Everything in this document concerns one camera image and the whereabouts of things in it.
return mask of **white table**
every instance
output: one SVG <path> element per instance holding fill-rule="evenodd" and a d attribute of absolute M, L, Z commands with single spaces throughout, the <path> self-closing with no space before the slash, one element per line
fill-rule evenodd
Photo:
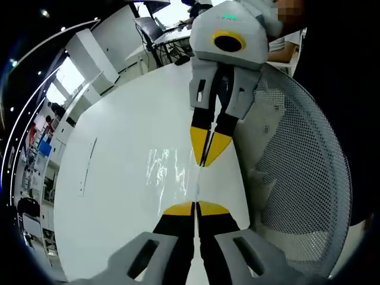
<path fill-rule="evenodd" d="M 119 87 L 78 120 L 61 161 L 54 208 L 68 280 L 103 271 L 115 251 L 153 231 L 173 204 L 218 203 L 240 228 L 249 226 L 233 143 L 210 167 L 195 164 L 191 76 L 190 63 L 167 65 Z M 188 284 L 207 284 L 197 238 Z"/>
<path fill-rule="evenodd" d="M 190 37 L 191 30 L 186 27 L 181 31 L 173 31 L 171 33 L 166 33 L 160 36 L 154 41 L 156 45 L 166 45 L 167 43 L 176 42 L 178 40 L 187 39 Z"/>

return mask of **ceiling light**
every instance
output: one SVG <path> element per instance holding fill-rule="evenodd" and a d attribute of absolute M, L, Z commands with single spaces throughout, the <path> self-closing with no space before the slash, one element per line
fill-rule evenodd
<path fill-rule="evenodd" d="M 17 65 L 17 61 L 15 59 L 10 59 L 9 60 L 12 63 L 12 66 L 15 67 Z"/>
<path fill-rule="evenodd" d="M 50 17 L 49 13 L 45 9 L 41 10 L 41 14 L 42 14 L 42 16 L 44 16 L 46 18 Z"/>

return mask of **white wall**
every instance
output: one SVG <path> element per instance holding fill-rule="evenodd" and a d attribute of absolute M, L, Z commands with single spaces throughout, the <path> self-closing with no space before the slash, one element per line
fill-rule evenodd
<path fill-rule="evenodd" d="M 75 35 L 66 45 L 72 63 L 77 67 L 87 82 L 93 80 L 100 74 L 91 56 L 87 53 L 80 39 Z"/>
<path fill-rule="evenodd" d="M 114 69 L 112 63 L 107 58 L 105 53 L 102 51 L 92 32 L 89 29 L 85 29 L 83 31 L 79 31 L 77 33 L 77 36 L 79 37 L 88 54 L 92 57 L 95 64 L 99 67 L 100 70 L 103 71 L 104 76 L 110 82 L 114 83 L 119 78 L 119 74 L 116 69 Z"/>
<path fill-rule="evenodd" d="M 16 176 L 14 179 L 14 204 L 17 205 L 18 201 L 21 199 L 21 192 L 26 192 L 26 190 L 23 188 L 23 174 L 24 174 L 24 168 L 25 163 L 23 163 L 23 160 L 21 159 L 21 154 L 25 155 L 25 149 L 22 148 L 22 153 L 19 154 L 19 159 L 17 162 L 17 168 L 16 168 Z"/>
<path fill-rule="evenodd" d="M 134 18 L 127 5 L 105 19 L 92 31 L 96 41 L 117 72 L 126 67 L 124 59 L 141 46 Z"/>
<path fill-rule="evenodd" d="M 62 83 L 57 78 L 53 80 L 53 84 L 66 99 L 71 98 L 71 95 L 67 92 L 66 88 L 62 85 Z"/>

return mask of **person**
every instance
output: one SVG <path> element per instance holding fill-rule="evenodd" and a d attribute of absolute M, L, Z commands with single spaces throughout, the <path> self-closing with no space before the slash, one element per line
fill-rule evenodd
<path fill-rule="evenodd" d="M 300 31 L 288 34 L 269 43 L 268 61 L 289 63 L 301 38 Z"/>
<path fill-rule="evenodd" d="M 213 7 L 210 0 L 181 0 L 181 2 L 187 6 L 190 6 L 190 9 L 188 10 L 189 18 L 185 21 L 180 21 L 180 23 L 190 26 L 192 25 L 192 22 L 194 22 L 195 18 Z"/>
<path fill-rule="evenodd" d="M 370 16 L 361 11 L 361 5 L 344 1 L 278 0 L 277 4 L 278 19 L 284 24 L 280 37 L 308 28 L 293 79 L 315 99 L 346 155 L 351 175 L 351 225 L 358 224 L 379 207 L 375 198 L 376 140 L 367 137 L 378 129 L 377 120 L 371 117 L 378 112 L 377 104 L 371 103 L 374 93 L 369 88 L 376 79 L 364 67 L 354 67 L 354 63 L 367 61 L 363 57 L 368 54 L 366 31 L 371 24 L 345 17 Z M 358 32 L 350 41 L 348 56 L 341 44 L 342 39 L 352 38 L 353 31 Z"/>
<path fill-rule="evenodd" d="M 59 105 L 57 103 L 49 102 L 47 104 L 47 106 L 50 107 L 52 109 L 52 111 L 54 112 L 54 114 L 56 116 L 58 116 L 60 119 L 62 119 L 64 117 L 66 110 L 61 105 Z M 72 118 L 67 117 L 66 122 L 68 122 L 69 125 L 71 125 L 72 127 L 75 127 L 75 121 Z"/>
<path fill-rule="evenodd" d="M 20 216 L 23 216 L 23 213 L 30 215 L 31 217 L 39 217 L 40 216 L 40 205 L 38 202 L 30 198 L 27 194 L 24 194 L 23 191 L 20 192 L 21 199 L 17 203 L 17 211 Z"/>
<path fill-rule="evenodd" d="M 45 133 L 47 133 L 47 134 L 53 133 L 54 132 L 54 128 L 52 126 L 52 124 L 53 124 L 52 117 L 50 117 L 49 115 L 47 115 L 46 118 L 45 118 L 45 121 L 47 123 L 47 126 L 45 128 Z"/>
<path fill-rule="evenodd" d="M 32 122 L 29 129 L 29 145 L 33 145 L 34 136 L 37 133 L 36 123 Z"/>

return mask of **white robot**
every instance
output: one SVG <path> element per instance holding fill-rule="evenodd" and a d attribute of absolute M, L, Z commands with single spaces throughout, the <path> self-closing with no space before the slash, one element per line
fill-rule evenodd
<path fill-rule="evenodd" d="M 193 23 L 191 139 L 200 166 L 209 166 L 229 145 L 238 119 L 254 102 L 260 69 L 268 59 L 267 35 L 276 37 L 282 29 L 276 12 L 263 0 L 226 1 Z M 222 109 L 211 134 L 217 95 Z"/>
<path fill-rule="evenodd" d="M 254 102 L 253 91 L 261 77 L 261 67 L 268 58 L 267 35 L 276 37 L 281 29 L 282 23 L 277 20 L 276 11 L 263 0 L 226 1 L 194 21 L 190 37 L 195 55 L 191 61 L 193 77 L 189 85 L 190 103 L 194 108 L 191 139 L 200 166 L 210 165 L 231 142 L 236 123 L 244 119 Z M 223 83 L 225 90 L 220 89 Z M 221 112 L 211 135 L 216 96 L 221 101 Z M 102 273 L 70 284 L 137 284 L 134 277 L 141 271 L 137 270 L 139 266 L 141 269 L 146 267 L 142 284 L 174 284 L 165 282 L 165 275 L 180 274 L 168 270 L 183 262 L 183 256 L 173 254 L 178 238 L 156 230 L 141 233 L 110 257 L 108 267 Z M 265 269 L 262 278 L 254 279 L 248 270 L 243 272 L 244 268 L 247 269 L 245 261 L 232 246 L 237 238 L 246 240 L 248 250 L 260 259 Z M 235 232 L 217 235 L 216 239 L 231 277 L 223 284 L 325 283 L 323 278 L 307 277 L 290 267 L 281 250 L 250 229 L 236 229 Z M 152 243 L 153 250 L 149 251 L 148 245 Z M 171 258 L 178 259 L 170 263 Z"/>

